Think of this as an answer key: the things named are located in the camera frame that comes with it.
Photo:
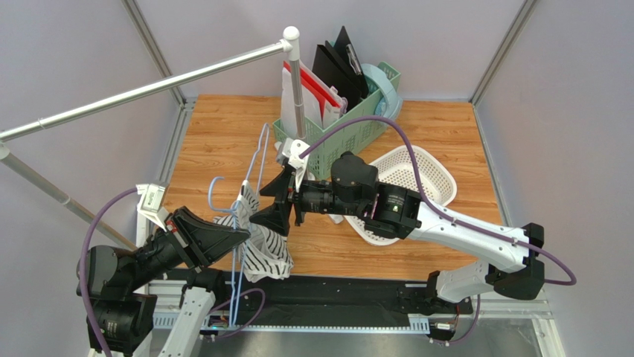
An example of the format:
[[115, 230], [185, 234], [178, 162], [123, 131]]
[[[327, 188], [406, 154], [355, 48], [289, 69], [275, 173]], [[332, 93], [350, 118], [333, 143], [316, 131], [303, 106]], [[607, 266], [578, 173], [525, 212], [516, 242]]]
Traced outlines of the black clipboard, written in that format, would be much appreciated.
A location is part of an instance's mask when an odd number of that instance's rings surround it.
[[334, 42], [326, 41], [324, 46], [333, 63], [359, 90], [360, 98], [365, 99], [369, 94], [368, 84], [346, 27], [341, 27]]

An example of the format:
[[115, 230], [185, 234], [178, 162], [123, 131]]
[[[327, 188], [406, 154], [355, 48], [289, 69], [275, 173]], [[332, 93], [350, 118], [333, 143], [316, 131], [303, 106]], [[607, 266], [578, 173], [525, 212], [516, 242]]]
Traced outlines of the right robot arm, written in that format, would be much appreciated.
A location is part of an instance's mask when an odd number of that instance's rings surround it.
[[298, 168], [284, 160], [282, 172], [260, 190], [272, 205], [250, 216], [250, 222], [282, 236], [306, 213], [355, 216], [365, 229], [384, 238], [435, 242], [461, 250], [478, 261], [453, 271], [434, 271], [426, 281], [423, 312], [450, 313], [473, 295], [495, 292], [506, 298], [533, 300], [545, 282], [545, 266], [528, 243], [543, 244], [543, 228], [488, 225], [469, 216], [451, 217], [450, 210], [405, 187], [379, 181], [378, 169], [352, 152], [331, 167], [331, 180], [299, 178]]

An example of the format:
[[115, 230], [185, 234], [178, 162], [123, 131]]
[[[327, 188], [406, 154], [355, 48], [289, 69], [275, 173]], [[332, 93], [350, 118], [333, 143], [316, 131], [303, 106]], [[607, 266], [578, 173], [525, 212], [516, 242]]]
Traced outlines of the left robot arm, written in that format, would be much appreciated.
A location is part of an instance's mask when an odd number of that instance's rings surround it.
[[89, 342], [106, 356], [134, 355], [153, 331], [158, 302], [157, 295], [138, 289], [181, 264], [189, 274], [162, 356], [189, 356], [208, 313], [217, 303], [228, 304], [223, 273], [211, 266], [250, 233], [200, 219], [186, 207], [159, 216], [163, 222], [140, 248], [96, 245], [78, 263], [77, 293], [87, 307]]

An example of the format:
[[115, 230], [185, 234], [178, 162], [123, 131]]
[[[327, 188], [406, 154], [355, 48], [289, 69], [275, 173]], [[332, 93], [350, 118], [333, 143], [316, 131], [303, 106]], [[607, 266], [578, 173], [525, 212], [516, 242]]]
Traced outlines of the green plastic file basket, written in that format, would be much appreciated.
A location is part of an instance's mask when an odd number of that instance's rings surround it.
[[[386, 62], [377, 65], [383, 70], [394, 85], [396, 90], [400, 84], [400, 72]], [[353, 119], [374, 115], [374, 109], [380, 99], [378, 88], [368, 81], [369, 95], [350, 111], [346, 111], [335, 123], [327, 128], [320, 129], [310, 119], [304, 119], [306, 138], [308, 144], [314, 144], [343, 123]], [[330, 177], [332, 163], [347, 151], [354, 154], [361, 152], [387, 129], [387, 125], [379, 121], [363, 121], [346, 126], [344, 129], [334, 132], [324, 143], [320, 144], [309, 154], [308, 167], [318, 180]]]

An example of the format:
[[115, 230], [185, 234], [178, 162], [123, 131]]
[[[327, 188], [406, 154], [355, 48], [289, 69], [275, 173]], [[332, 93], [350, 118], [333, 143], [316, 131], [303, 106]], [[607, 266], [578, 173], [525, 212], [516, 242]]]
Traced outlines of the red folder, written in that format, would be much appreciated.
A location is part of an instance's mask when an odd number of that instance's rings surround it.
[[301, 82], [318, 101], [320, 112], [324, 111], [326, 103], [329, 103], [336, 109], [344, 108], [344, 100], [338, 96], [338, 92], [334, 87], [328, 87], [318, 76], [316, 76], [303, 62], [300, 62]]

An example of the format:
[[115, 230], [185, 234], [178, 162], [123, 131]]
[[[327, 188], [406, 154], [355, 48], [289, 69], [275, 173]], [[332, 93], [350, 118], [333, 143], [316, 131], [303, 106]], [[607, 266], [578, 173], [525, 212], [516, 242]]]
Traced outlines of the white document folder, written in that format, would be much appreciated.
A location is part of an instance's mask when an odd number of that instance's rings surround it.
[[[310, 119], [318, 128], [323, 129], [329, 127], [335, 123], [344, 113], [347, 108], [348, 102], [342, 98], [345, 102], [343, 109], [336, 109], [329, 103], [325, 104], [324, 111], [320, 112], [318, 101], [314, 96], [302, 86], [301, 92], [304, 104], [304, 116], [306, 119]], [[281, 95], [281, 115], [280, 115], [282, 127], [285, 132], [292, 137], [297, 137], [297, 123], [295, 119], [295, 104], [294, 96], [292, 92], [292, 79], [290, 73], [290, 65], [288, 62], [284, 62], [282, 69], [282, 95]]]

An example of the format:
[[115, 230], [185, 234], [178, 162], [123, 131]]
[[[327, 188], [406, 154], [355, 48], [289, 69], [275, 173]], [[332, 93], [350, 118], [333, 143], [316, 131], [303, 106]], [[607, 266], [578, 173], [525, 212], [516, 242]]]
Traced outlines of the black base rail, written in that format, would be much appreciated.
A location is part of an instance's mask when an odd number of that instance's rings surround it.
[[291, 276], [242, 282], [234, 328], [302, 330], [421, 329], [415, 318], [448, 318], [473, 313], [467, 298], [433, 302], [426, 282], [343, 277]]

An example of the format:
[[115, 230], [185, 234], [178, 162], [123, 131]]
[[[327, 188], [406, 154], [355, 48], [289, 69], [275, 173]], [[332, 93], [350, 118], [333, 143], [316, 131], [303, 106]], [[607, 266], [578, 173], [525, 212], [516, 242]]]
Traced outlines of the silver clothes rack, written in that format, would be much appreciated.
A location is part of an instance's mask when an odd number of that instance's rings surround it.
[[295, 26], [289, 26], [284, 29], [283, 38], [274, 44], [257, 48], [243, 54], [238, 54], [212, 65], [208, 65], [194, 71], [189, 71], [185, 74], [173, 75], [140, 88], [125, 91], [97, 102], [80, 106], [76, 109], [71, 109], [47, 118], [40, 118], [32, 123], [4, 131], [1, 133], [1, 163], [22, 178], [26, 179], [39, 190], [46, 193], [52, 199], [59, 202], [74, 215], [78, 216], [83, 221], [90, 223], [95, 218], [94, 213], [79, 204], [67, 193], [59, 189], [33, 168], [29, 167], [21, 159], [17, 158], [13, 153], [11, 153], [10, 149], [5, 145], [5, 142], [25, 137], [26, 135], [31, 135], [55, 126], [60, 126], [98, 112], [103, 112], [126, 103], [131, 103], [132, 101], [139, 100], [168, 89], [174, 89], [180, 85], [200, 80], [202, 78], [281, 53], [286, 53], [288, 55], [288, 61], [291, 66], [296, 132], [298, 137], [301, 140], [304, 140], [306, 138], [306, 125], [304, 101], [301, 89], [300, 31]]

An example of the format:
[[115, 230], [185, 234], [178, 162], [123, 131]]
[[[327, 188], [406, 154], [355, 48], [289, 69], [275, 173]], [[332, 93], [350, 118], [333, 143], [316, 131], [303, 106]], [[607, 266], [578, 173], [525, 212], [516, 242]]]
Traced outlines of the black folder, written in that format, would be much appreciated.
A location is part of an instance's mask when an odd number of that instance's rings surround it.
[[353, 75], [352, 70], [343, 68], [342, 59], [335, 55], [331, 45], [317, 45], [313, 60], [313, 73], [321, 79], [327, 87], [334, 87], [338, 96], [348, 102], [350, 111], [362, 100], [362, 91]]

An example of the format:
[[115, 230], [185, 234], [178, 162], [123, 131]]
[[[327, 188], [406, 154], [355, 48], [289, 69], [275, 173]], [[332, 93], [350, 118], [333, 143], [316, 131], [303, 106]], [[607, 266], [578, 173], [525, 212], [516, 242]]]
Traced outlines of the white perforated plastic basket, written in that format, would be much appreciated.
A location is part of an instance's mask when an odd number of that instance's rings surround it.
[[[438, 205], [446, 206], [457, 195], [458, 186], [449, 171], [424, 149], [413, 146], [413, 153], [424, 193]], [[378, 179], [387, 184], [395, 184], [418, 191], [412, 160], [407, 147], [402, 145], [371, 162], [378, 169]], [[398, 238], [387, 239], [365, 230], [364, 222], [355, 216], [346, 216], [345, 221], [370, 245], [388, 246], [398, 242]]]

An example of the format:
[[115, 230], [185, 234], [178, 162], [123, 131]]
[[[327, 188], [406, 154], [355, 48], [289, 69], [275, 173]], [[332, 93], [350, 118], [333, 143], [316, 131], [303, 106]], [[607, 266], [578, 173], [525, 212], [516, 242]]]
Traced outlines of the blue wire hanger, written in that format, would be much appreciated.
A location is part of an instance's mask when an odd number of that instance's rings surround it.
[[[260, 169], [259, 169], [259, 174], [258, 174], [258, 178], [257, 178], [257, 189], [260, 188], [261, 185], [261, 180], [262, 180], [262, 175], [263, 175], [263, 169], [264, 169], [264, 162], [266, 160], [266, 146], [269, 143], [269, 137], [270, 137], [270, 125], [268, 123], [265, 123], [262, 126], [262, 129], [260, 131], [260, 135], [258, 138], [258, 142], [257, 142], [257, 147], [256, 150], [254, 151], [254, 153], [252, 154], [252, 158], [249, 164], [249, 168], [246, 171], [245, 174], [245, 180], [248, 181], [251, 176], [252, 176], [252, 172], [254, 169], [254, 166], [256, 164], [257, 161], [257, 157], [258, 155], [263, 151], [263, 154], [261, 156], [261, 162], [260, 162]], [[232, 228], [236, 228], [237, 227], [237, 209], [240, 205], [240, 203], [232, 203], [230, 208], [217, 208], [214, 206], [214, 186], [218, 181], [222, 181], [225, 178], [222, 176], [217, 176], [215, 178], [212, 179], [211, 183], [209, 184], [208, 187], [208, 197], [207, 197], [207, 203], [209, 208], [214, 211], [214, 212], [219, 212], [219, 213], [227, 213], [230, 217], [231, 217], [231, 226]], [[234, 327], [235, 326], [235, 322], [237, 320], [237, 315], [238, 315], [238, 309], [239, 309], [239, 305], [240, 305], [240, 294], [242, 292], [242, 282], [243, 282], [243, 273], [240, 271], [238, 274], [238, 278], [236, 278], [236, 273], [237, 273], [237, 263], [239, 262], [239, 245], [235, 246], [232, 251], [231, 251], [231, 280], [230, 280], [230, 287], [231, 287], [231, 299], [229, 301], [229, 314], [228, 314], [228, 327]]]

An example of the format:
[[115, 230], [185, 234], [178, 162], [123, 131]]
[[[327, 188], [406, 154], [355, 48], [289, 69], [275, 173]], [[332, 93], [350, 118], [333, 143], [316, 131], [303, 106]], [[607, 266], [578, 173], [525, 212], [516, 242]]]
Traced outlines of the black white striped tank top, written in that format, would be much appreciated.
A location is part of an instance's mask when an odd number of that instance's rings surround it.
[[240, 264], [243, 266], [241, 270], [251, 283], [265, 278], [286, 279], [294, 267], [287, 238], [249, 221], [259, 207], [259, 195], [249, 181], [243, 181], [237, 196], [237, 227], [249, 231], [250, 239], [238, 249]]

